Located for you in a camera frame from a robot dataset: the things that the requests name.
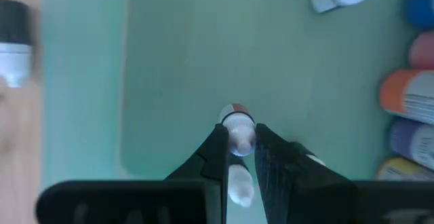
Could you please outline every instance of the wooden table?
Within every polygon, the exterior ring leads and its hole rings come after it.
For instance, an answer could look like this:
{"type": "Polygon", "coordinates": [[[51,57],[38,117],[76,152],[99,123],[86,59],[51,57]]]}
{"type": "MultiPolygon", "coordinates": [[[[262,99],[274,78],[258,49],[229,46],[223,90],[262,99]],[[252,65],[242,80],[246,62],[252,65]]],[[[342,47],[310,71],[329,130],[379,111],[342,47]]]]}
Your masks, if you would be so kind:
{"type": "MultiPolygon", "coordinates": [[[[40,0],[23,1],[33,10],[33,27],[39,26],[40,0]]],[[[38,40],[39,29],[33,28],[38,40]]],[[[38,42],[35,42],[38,57],[38,42]]],[[[18,89],[0,81],[0,223],[36,223],[34,205],[41,167],[41,78],[38,58],[35,72],[18,89]]]]}

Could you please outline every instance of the orange paint bottle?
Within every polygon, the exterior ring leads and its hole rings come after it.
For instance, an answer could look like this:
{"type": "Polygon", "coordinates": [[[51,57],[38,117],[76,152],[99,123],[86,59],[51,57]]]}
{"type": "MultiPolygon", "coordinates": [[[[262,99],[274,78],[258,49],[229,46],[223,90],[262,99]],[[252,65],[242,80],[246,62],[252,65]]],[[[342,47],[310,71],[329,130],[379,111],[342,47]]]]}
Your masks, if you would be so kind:
{"type": "Polygon", "coordinates": [[[380,103],[389,113],[434,125],[434,70],[394,72],[381,85],[380,103]]]}

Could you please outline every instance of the blue paint bottle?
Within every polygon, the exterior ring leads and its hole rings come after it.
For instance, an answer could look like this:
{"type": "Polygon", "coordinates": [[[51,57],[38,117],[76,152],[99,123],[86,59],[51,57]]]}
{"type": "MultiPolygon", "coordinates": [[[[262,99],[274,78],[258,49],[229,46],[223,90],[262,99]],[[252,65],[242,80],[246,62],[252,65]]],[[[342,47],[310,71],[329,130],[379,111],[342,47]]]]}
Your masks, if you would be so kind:
{"type": "Polygon", "coordinates": [[[408,21],[421,29],[434,28],[434,0],[407,0],[408,21]]]}

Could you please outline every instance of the green cutting mat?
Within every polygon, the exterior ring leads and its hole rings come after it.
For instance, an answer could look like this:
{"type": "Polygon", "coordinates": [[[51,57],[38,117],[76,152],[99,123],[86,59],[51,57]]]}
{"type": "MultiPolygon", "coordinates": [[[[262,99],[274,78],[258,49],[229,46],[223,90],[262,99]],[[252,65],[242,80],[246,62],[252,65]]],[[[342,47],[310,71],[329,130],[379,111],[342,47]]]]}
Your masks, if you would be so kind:
{"type": "Polygon", "coordinates": [[[118,179],[127,0],[42,3],[42,186],[118,179]]]}
{"type": "Polygon", "coordinates": [[[383,77],[415,37],[402,0],[318,15],[310,0],[130,0],[120,160],[162,179],[203,142],[226,104],[352,179],[387,154],[383,77]]]}

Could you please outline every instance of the black bottle cap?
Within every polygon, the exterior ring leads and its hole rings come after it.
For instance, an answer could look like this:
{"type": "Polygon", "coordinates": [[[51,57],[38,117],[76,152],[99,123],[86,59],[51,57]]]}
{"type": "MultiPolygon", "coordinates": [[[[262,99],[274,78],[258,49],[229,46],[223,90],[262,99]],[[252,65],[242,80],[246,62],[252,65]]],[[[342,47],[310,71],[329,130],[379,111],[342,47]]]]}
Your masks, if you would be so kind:
{"type": "Polygon", "coordinates": [[[0,0],[0,42],[31,44],[29,7],[14,0],[0,0]]]}

